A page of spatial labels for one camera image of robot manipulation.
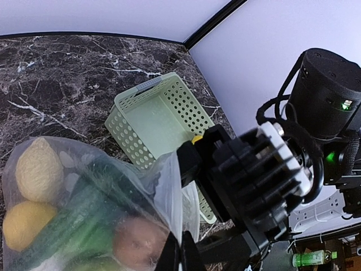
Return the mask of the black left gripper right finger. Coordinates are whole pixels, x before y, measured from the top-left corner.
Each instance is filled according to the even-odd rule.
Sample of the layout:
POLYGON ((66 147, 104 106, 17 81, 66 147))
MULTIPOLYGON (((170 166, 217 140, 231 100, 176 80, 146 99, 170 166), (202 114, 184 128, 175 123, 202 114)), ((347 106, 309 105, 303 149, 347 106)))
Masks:
POLYGON ((206 271, 194 239, 189 231, 182 233, 180 263, 184 271, 206 271))

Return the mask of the clear zip top bag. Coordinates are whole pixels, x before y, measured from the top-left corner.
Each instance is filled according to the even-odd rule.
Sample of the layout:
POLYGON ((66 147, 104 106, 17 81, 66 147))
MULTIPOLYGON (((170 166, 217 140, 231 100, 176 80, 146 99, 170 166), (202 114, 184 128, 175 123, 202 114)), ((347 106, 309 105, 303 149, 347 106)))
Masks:
POLYGON ((2 174, 4 270, 154 270, 169 233, 198 241, 199 196, 176 153, 142 160, 68 138, 17 145, 2 174))

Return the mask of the pale yellow bread toy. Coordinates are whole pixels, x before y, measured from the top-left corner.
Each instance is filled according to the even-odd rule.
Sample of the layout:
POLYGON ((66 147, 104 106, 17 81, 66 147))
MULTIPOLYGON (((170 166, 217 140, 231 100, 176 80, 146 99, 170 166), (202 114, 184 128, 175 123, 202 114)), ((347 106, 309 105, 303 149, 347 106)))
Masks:
POLYGON ((35 139, 21 154, 15 178, 21 195, 33 202, 55 200, 63 180, 63 166, 45 138, 35 139))

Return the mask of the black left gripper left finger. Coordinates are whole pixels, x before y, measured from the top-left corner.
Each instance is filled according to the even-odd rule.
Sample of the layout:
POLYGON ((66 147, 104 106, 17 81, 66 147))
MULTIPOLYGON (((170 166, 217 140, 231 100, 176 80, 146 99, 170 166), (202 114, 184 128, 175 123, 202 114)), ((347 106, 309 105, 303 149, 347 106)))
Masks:
POLYGON ((178 271, 181 264, 180 245, 172 232, 169 233, 155 271, 178 271))

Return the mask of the beige plastic basket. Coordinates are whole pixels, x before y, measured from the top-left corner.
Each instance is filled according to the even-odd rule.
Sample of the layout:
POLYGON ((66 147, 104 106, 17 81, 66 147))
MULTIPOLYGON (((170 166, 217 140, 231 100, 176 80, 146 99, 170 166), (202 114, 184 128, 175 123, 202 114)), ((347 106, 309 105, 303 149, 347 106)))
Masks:
POLYGON ((142 169, 212 126, 211 118, 175 72, 117 94, 105 121, 122 151, 142 169))

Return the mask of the green bok choy toy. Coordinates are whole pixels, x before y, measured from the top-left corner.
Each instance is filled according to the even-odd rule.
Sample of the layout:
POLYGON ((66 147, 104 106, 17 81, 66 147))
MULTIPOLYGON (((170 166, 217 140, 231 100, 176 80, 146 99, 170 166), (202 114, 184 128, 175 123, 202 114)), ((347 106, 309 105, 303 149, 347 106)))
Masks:
POLYGON ((116 178, 127 180, 115 159, 97 158, 81 172, 68 205, 41 230, 30 246, 29 263, 38 267, 59 252, 71 238, 85 237, 98 226, 112 222, 127 209, 116 178))

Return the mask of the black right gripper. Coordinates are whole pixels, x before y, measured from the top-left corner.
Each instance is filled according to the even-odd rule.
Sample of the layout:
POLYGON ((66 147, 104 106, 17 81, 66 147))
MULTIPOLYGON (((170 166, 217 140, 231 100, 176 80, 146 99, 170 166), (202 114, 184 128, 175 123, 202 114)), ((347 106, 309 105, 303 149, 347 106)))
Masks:
MULTIPOLYGON (((182 185, 196 181, 220 221, 264 233, 324 186, 340 191, 343 212, 360 217, 359 65, 325 49, 304 51, 256 120, 257 128, 236 138, 216 125, 194 145, 182 144, 182 185)), ((289 231, 334 216, 335 207, 299 215, 289 231)))

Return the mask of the brown potato toy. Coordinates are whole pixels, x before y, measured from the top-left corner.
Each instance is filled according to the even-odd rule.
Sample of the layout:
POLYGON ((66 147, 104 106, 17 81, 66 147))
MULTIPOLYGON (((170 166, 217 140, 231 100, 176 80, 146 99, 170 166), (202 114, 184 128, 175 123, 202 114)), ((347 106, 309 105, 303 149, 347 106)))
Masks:
POLYGON ((155 268, 167 240, 169 229, 141 217, 121 222, 113 239, 113 254, 132 270, 155 268))

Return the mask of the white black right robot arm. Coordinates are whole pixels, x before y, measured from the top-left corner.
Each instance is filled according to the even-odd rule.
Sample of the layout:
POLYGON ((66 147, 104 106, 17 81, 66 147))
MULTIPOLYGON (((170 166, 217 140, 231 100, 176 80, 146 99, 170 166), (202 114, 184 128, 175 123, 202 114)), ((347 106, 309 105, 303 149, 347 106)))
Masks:
POLYGON ((205 263, 249 259, 342 213, 360 217, 360 66, 304 51, 256 120, 239 137, 215 125, 177 149, 182 185, 195 181, 216 217, 234 223, 197 244, 205 263))

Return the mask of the yellow lemon toy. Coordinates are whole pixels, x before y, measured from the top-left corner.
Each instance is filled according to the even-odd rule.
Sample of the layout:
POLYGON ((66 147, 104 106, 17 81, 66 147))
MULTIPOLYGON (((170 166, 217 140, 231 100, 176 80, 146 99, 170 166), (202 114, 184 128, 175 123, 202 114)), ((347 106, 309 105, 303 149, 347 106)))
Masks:
POLYGON ((21 202, 5 215, 3 234, 7 246, 21 252, 27 248, 39 232, 54 218, 57 209, 47 203, 21 202))

